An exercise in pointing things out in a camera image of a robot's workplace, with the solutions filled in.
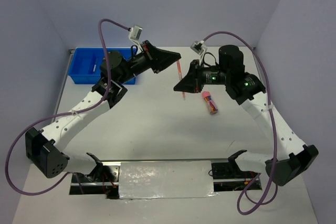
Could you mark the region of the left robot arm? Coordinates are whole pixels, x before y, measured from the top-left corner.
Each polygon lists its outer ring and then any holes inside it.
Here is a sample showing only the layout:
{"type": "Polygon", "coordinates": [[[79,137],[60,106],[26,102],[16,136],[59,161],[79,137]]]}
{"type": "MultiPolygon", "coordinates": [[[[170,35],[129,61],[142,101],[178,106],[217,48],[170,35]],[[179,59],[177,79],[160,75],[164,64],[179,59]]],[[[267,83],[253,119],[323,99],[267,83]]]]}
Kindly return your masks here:
{"type": "Polygon", "coordinates": [[[140,44],[140,52],[125,60],[121,52],[108,51],[100,66],[100,79],[91,91],[64,116],[25,134],[26,155],[47,177],[62,172],[81,173],[90,181],[98,181],[104,172],[103,163],[93,154],[66,154],[70,141],[94,119],[108,112],[126,94],[124,83],[152,69],[159,73],[180,60],[178,52],[156,48],[149,41],[140,44]]]}

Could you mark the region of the blue ink pen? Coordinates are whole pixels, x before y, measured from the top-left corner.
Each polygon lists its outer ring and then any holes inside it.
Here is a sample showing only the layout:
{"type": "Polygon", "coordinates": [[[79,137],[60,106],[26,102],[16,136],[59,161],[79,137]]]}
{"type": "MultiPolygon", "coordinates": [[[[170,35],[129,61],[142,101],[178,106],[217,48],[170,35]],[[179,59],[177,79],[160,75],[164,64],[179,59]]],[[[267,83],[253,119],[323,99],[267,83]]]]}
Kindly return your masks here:
{"type": "Polygon", "coordinates": [[[98,58],[95,59],[95,63],[94,63],[94,65],[93,65],[93,69],[92,69],[92,73],[93,73],[93,74],[96,72],[97,63],[98,63],[98,58]]]}

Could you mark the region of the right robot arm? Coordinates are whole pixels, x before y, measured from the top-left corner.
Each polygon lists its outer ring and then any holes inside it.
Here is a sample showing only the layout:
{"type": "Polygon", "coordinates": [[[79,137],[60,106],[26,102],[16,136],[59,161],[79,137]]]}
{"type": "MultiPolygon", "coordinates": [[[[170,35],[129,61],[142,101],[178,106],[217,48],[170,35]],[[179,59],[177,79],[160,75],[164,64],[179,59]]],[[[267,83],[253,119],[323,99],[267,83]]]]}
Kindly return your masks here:
{"type": "Polygon", "coordinates": [[[255,120],[266,138],[277,143],[276,157],[246,150],[231,155],[229,173],[233,177],[245,172],[267,173],[273,183],[284,186],[309,168],[319,154],[317,148],[306,145],[277,109],[268,104],[265,86],[256,75],[245,71],[244,55],[237,46],[221,46],[218,58],[214,66],[193,60],[174,91],[200,93],[205,85],[224,85],[230,98],[255,120]]]}

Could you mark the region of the pink cap clear tube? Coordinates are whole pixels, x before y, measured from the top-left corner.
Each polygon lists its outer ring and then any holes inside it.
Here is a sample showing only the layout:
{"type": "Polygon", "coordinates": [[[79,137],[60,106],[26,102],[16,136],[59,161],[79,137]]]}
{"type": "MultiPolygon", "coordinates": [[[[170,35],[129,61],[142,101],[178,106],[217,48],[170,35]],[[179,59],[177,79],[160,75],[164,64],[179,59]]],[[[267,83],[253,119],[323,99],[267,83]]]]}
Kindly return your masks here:
{"type": "Polygon", "coordinates": [[[218,112],[218,108],[214,100],[212,99],[212,96],[210,92],[208,91],[203,91],[202,92],[202,98],[206,103],[207,109],[210,113],[210,115],[214,115],[218,112]]]}

